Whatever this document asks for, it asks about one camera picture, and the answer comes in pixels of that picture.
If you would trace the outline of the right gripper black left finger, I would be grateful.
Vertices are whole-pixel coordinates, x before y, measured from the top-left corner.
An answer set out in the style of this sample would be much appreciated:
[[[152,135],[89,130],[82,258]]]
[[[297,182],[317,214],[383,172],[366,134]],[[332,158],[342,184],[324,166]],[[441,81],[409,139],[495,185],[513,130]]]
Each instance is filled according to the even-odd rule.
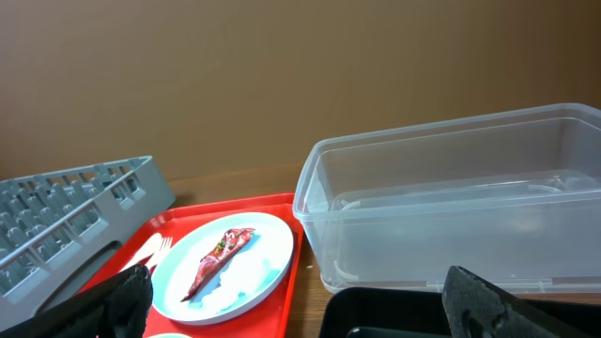
[[[152,297],[149,269],[134,265],[3,330],[1,338],[142,338]]]

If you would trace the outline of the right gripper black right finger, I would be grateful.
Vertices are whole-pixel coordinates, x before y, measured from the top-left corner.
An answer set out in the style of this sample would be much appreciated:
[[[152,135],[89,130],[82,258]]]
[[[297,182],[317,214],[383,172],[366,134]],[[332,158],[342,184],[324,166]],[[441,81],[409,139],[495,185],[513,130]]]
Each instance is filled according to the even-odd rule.
[[[449,268],[442,304],[453,337],[577,338],[593,335],[593,307],[521,300],[459,266]]]

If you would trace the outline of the light blue bowl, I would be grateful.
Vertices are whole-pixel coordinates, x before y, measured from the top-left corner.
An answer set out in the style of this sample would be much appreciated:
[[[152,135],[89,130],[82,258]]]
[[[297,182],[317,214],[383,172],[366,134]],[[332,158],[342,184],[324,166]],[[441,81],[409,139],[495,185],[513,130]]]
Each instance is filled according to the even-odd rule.
[[[148,336],[147,338],[192,338],[192,337],[189,335],[177,333],[177,332],[166,332],[166,333]]]

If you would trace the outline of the white plastic spoon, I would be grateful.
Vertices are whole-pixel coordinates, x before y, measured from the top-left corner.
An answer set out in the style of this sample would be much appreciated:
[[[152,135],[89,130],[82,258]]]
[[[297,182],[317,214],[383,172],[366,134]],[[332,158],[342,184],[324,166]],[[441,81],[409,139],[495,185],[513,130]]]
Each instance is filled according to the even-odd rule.
[[[153,234],[133,255],[131,260],[125,264],[121,270],[128,269],[129,267],[139,263],[140,261],[149,258],[156,251],[158,251],[162,244],[162,235],[159,233]]]

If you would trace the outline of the white plastic fork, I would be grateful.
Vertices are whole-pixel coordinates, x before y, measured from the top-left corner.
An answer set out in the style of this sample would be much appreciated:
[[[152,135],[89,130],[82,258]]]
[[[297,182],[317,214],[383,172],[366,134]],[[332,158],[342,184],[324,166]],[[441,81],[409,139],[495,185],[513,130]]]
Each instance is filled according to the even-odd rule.
[[[146,267],[149,271],[152,271],[158,264],[161,263],[165,256],[170,252],[172,245],[173,239],[171,237],[165,237],[162,239],[159,249],[153,255],[151,255],[146,262]]]

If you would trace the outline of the red snack wrapper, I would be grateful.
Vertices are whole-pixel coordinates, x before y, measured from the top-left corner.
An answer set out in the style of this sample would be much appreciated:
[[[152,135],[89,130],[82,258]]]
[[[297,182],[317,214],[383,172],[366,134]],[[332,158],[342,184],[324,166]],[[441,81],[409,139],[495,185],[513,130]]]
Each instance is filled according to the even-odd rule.
[[[254,236],[254,228],[231,228],[199,262],[193,283],[181,300],[191,300]]]

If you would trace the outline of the light blue plate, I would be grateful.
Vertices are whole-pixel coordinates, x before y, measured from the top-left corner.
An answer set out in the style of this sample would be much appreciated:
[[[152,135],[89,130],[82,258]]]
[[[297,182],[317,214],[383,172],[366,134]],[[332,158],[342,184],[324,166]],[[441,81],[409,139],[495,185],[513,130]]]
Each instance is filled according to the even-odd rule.
[[[294,236],[280,218],[243,212],[180,239],[152,274],[153,307],[177,323],[233,319],[264,300],[292,261]]]

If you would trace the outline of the white napkin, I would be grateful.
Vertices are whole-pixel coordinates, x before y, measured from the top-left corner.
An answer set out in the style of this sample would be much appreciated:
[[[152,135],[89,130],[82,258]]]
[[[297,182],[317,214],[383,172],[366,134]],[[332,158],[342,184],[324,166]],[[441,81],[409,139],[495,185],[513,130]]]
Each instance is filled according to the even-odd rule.
[[[218,286],[202,298],[202,308],[214,314],[230,308],[240,296],[258,290],[270,272],[271,262],[266,256],[250,253],[235,256],[220,274]]]

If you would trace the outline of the grey dishwasher rack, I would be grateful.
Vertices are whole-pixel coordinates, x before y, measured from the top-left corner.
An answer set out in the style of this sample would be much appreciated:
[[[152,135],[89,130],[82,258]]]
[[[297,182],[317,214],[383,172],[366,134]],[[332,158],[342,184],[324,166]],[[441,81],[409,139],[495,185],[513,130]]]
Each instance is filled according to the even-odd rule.
[[[150,156],[2,181],[2,329],[76,294],[175,200]]]

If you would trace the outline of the red plastic tray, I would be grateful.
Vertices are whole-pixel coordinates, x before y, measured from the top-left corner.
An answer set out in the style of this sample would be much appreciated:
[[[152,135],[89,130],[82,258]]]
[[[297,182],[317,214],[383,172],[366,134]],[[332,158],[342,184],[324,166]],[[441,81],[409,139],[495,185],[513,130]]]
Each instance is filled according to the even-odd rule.
[[[194,338],[283,338],[292,304],[303,239],[303,228],[293,216],[292,203],[291,193],[279,193],[166,210],[146,222],[81,290],[86,291],[117,274],[155,233],[161,234],[163,238],[171,237],[173,248],[180,239],[193,230],[219,218],[243,212],[268,213],[282,219],[290,227],[294,236],[294,249],[292,261],[283,280],[264,300],[233,319],[204,326],[177,323],[159,314],[152,304],[144,335],[148,337],[177,332]]]

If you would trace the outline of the black plastic tray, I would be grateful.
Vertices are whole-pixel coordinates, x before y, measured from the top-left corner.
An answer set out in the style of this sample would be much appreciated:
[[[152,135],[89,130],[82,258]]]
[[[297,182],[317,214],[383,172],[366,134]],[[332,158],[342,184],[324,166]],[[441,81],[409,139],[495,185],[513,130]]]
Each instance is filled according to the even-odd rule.
[[[564,323],[600,335],[600,307],[552,300],[528,303]],[[344,338],[357,327],[450,334],[440,293],[352,287],[329,301],[319,332],[321,338]]]

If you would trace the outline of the clear plastic bin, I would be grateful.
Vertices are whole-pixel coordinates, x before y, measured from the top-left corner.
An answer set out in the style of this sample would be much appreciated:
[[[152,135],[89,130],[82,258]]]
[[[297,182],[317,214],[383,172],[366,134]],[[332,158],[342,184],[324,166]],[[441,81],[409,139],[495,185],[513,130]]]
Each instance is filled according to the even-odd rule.
[[[559,103],[327,139],[292,211],[332,293],[439,292],[452,266],[512,293],[596,293],[600,112]]]

